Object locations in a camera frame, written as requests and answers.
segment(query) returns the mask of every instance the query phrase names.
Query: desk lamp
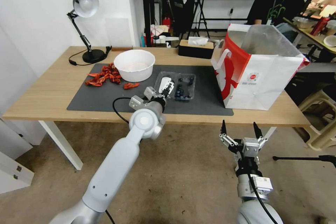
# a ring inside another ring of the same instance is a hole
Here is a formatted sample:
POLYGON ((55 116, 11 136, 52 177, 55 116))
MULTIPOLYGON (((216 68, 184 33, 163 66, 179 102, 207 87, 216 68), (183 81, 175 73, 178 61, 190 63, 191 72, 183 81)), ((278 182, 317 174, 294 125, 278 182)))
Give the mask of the desk lamp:
POLYGON ((87 47, 87 52, 83 54, 83 60, 87 63, 96 63, 106 58, 107 54, 102 50, 91 49, 91 43, 88 39, 81 33, 79 28, 75 23, 75 18, 80 16, 82 18, 89 18, 93 16, 99 7, 99 0, 72 0, 73 10, 67 15, 71 20, 72 24, 79 33, 80 38, 87 47))

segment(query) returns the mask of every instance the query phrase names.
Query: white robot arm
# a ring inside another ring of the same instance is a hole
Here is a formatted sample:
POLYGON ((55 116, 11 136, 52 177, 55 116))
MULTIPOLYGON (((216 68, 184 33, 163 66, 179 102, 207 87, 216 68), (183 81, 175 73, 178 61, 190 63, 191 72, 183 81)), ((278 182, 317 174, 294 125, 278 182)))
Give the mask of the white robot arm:
POLYGON ((125 180, 139 156, 139 143, 143 138, 156 139, 166 121, 163 115, 166 97, 174 83, 167 80, 161 93, 147 87, 147 101, 133 96, 129 102, 133 113, 129 122, 130 131, 119 139, 90 181, 83 198, 72 208, 55 216, 50 224, 97 224, 125 180))
POLYGON ((226 134, 223 120, 219 134, 219 139, 235 154, 238 163, 237 191, 242 205, 238 210, 237 224, 283 224, 274 208, 266 203, 273 187, 271 180, 263 177, 258 170, 258 153, 267 142, 267 138, 263 138, 256 123, 253 123, 253 126, 256 138, 232 139, 226 134))

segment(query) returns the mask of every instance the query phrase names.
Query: gray mat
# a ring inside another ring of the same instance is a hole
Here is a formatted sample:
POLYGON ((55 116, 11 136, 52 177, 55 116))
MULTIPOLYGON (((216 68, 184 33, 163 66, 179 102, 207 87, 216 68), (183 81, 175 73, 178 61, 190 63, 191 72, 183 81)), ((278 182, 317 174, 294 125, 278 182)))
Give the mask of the gray mat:
MULTIPOLYGON (((95 64, 90 73, 100 72, 103 65, 95 64)), ((106 111, 113 112, 112 102, 118 97, 144 96, 147 86, 154 87, 156 78, 161 71, 195 74, 195 97, 190 101, 176 101, 168 99, 165 108, 166 114, 198 114, 215 116, 232 116, 233 111, 225 108, 217 84, 215 72, 212 66, 172 66, 154 65, 153 74, 147 80, 140 82, 134 89, 124 90, 126 81, 122 80, 120 85, 107 80, 101 87, 81 85, 67 110, 77 111, 106 111)), ((134 112, 128 106, 127 100, 119 100, 115 103, 118 112, 134 112)))

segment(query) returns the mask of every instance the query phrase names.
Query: wooden table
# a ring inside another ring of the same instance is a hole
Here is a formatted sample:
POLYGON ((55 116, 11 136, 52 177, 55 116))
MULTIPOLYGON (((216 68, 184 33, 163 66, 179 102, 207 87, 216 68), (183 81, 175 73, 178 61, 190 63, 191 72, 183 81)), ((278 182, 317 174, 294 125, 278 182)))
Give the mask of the wooden table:
MULTIPOLYGON (((73 66, 68 62, 70 55, 84 49, 84 47, 69 47, 3 115, 3 118, 7 120, 38 120, 75 168, 79 170, 82 168, 82 161, 54 121, 124 122, 113 112, 67 110, 67 106, 83 83, 87 73, 92 69, 92 65, 73 66)), ((155 63, 158 65, 211 65, 208 59, 178 56, 175 48, 141 49, 153 53, 156 58, 155 63)), ((111 51, 102 63, 113 62, 119 53, 111 51)), ((74 56, 72 59, 78 64, 83 63, 81 55, 74 56)), ((219 56, 219 49, 214 51, 214 56, 219 56)), ((252 125, 256 121, 259 126, 271 127, 265 137, 269 137, 277 126, 304 127, 310 125, 286 92, 279 96, 268 111, 233 110, 233 112, 233 116, 166 114, 166 123, 219 126, 223 119, 231 125, 252 125)), ((131 113, 121 113, 121 115, 130 118, 131 113)))
POLYGON ((306 36, 307 38, 311 39, 313 42, 315 42, 318 46, 320 46, 321 48, 324 48, 326 50, 328 50, 328 52, 332 53, 332 54, 336 54, 336 47, 329 47, 327 46, 323 40, 326 37, 325 35, 321 34, 318 36, 313 36, 310 34, 310 32, 312 31, 313 28, 308 28, 308 29, 302 29, 302 28, 298 28, 293 22, 291 22, 290 20, 284 18, 284 21, 286 23, 288 23, 295 31, 297 31, 299 34, 297 35, 297 37, 295 38, 293 45, 297 45, 298 42, 300 41, 302 35, 306 36))

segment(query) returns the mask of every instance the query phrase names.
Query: red and white bag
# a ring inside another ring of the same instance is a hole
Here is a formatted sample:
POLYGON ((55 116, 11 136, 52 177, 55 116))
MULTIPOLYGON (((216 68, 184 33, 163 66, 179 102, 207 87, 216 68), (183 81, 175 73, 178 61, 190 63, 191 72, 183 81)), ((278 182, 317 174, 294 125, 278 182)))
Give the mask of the red and white bag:
POLYGON ((226 108, 268 110, 309 61, 274 26, 231 24, 211 63, 226 108))

